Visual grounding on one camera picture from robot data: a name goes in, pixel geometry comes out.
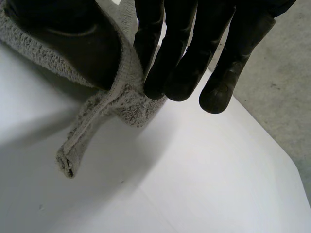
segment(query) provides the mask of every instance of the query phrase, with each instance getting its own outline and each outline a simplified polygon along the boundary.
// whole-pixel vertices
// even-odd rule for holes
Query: finger
[[[164,5],[166,35],[144,86],[145,94],[154,100],[164,96],[164,82],[185,51],[197,0],[165,0]]]
[[[199,0],[191,45],[164,86],[171,100],[186,100],[201,80],[234,14],[231,2]]]
[[[144,73],[150,68],[163,24],[163,0],[135,0],[139,28],[135,34],[134,47]]]
[[[201,107],[213,114],[228,106],[238,78],[255,46],[274,26],[263,8],[237,5],[218,64],[200,95]]]

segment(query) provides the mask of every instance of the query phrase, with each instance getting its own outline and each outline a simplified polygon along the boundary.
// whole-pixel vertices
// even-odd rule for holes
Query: grey towel
[[[92,86],[55,51],[23,33],[4,14],[4,4],[5,0],[0,0],[0,40],[50,71],[81,85]],[[137,31],[134,0],[122,0],[119,5],[110,0],[99,0],[98,4],[119,34],[121,60],[111,90],[98,91],[86,101],[73,123],[67,141],[57,152],[56,160],[69,178],[76,175],[90,139],[109,117],[118,116],[131,126],[141,127],[166,100],[150,100],[142,91],[143,74],[132,47]]]

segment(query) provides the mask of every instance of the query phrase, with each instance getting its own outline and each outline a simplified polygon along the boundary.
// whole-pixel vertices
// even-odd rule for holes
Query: white table
[[[289,156],[236,99],[200,109],[209,75],[144,129],[107,122],[69,180],[54,155],[81,100],[0,44],[0,232],[310,233]]]

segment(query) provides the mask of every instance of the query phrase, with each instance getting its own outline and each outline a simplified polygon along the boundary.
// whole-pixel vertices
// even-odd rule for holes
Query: gloved hand
[[[296,0],[135,0],[139,30],[134,46],[147,74],[160,38],[164,9],[167,31],[144,91],[151,99],[166,95],[186,100],[206,71],[220,39],[225,47],[200,95],[201,107],[213,114],[228,106],[238,78],[255,46],[274,26],[274,17]],[[193,39],[186,49],[196,14]]]

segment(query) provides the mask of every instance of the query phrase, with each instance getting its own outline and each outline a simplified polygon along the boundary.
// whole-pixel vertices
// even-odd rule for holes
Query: grey floor
[[[311,0],[298,0],[276,18],[253,51],[234,96],[295,162],[311,204],[310,12]]]

